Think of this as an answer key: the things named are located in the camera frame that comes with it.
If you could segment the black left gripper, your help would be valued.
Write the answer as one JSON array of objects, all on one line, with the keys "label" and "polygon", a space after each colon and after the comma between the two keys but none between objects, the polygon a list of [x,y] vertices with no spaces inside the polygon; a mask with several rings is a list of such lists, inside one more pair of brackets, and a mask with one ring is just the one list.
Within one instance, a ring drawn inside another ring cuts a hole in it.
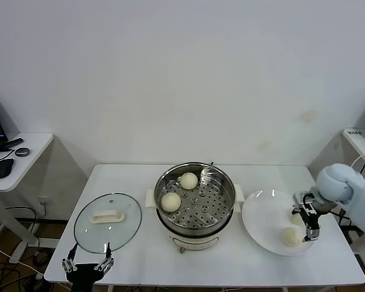
[{"label": "black left gripper", "polygon": [[103,279],[104,272],[109,271],[114,265],[110,242],[105,245],[105,258],[99,264],[86,263],[74,264],[75,253],[78,244],[76,243],[69,251],[66,258],[61,261],[62,267],[66,272],[66,279],[72,284],[71,291],[91,292],[93,285]]}]

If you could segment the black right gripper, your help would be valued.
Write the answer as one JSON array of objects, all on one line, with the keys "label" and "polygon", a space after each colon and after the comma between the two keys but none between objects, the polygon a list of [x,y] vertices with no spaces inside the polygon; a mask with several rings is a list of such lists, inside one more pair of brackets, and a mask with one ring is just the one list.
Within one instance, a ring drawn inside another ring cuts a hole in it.
[{"label": "black right gripper", "polygon": [[303,242],[313,242],[319,237],[319,214],[315,209],[305,209],[301,207],[295,207],[291,211],[292,215],[300,215],[304,222],[306,231],[303,238]]}]

